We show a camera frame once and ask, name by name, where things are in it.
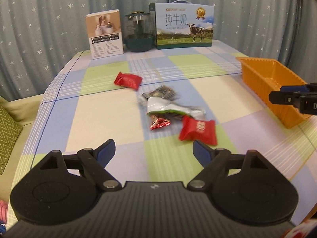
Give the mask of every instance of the green pillow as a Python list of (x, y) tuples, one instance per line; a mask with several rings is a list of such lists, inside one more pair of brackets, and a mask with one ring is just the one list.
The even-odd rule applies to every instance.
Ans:
[(22, 127), (0, 106), (0, 175), (2, 175), (11, 155), (14, 143)]

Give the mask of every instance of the curtain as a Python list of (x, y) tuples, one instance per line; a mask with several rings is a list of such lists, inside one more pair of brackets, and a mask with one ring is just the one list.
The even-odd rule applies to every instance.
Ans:
[[(0, 95), (8, 100), (43, 93), (64, 65), (89, 49), (88, 13), (118, 8), (148, 11), (174, 0), (0, 0)], [(257, 57), (286, 63), (298, 0), (188, 0), (215, 6), (214, 38)]]
[(148, 11), (168, 0), (0, 0), (0, 96), (15, 100), (44, 93), (79, 51), (89, 49), (85, 16), (119, 9)]
[(188, 1), (215, 6), (215, 39), (252, 57), (288, 61), (298, 0)]
[(288, 67), (306, 82), (317, 82), (317, 0), (301, 0), (301, 14)]

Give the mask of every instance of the table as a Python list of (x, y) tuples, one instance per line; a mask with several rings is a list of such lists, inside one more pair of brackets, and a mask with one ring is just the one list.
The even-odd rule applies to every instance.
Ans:
[[(212, 47), (150, 50), (91, 60), (77, 53), (45, 92), (37, 119), (23, 150), (15, 185), (49, 151), (74, 154), (116, 142), (116, 155), (106, 169), (126, 180), (178, 181), (185, 184), (202, 167), (191, 141), (179, 141), (181, 122), (149, 130), (137, 96), (165, 84), (182, 105), (201, 106), (216, 121), (217, 147), (245, 154), (256, 149), (298, 189), (292, 221), (299, 224), (317, 203), (317, 117), (286, 129), (241, 78), (236, 56), (245, 56), (214, 40)], [(119, 71), (143, 77), (139, 91), (115, 86)], [(9, 207), (8, 226), (16, 221)]]

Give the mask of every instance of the cardboard box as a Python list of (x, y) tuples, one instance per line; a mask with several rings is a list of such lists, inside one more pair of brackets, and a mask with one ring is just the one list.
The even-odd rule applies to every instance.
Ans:
[(123, 54), (119, 10), (88, 14), (86, 28), (93, 59)]
[(212, 44), (214, 7), (188, 3), (150, 3), (158, 49)]

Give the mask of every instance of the orange plastic basket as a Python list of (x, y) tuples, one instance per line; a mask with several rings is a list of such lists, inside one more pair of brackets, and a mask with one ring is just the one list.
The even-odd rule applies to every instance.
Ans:
[(263, 100), (286, 128), (309, 118), (289, 105), (273, 105), (268, 100), (271, 91), (279, 91), (281, 86), (307, 84), (290, 69), (274, 59), (237, 57), (242, 65), (243, 81)]

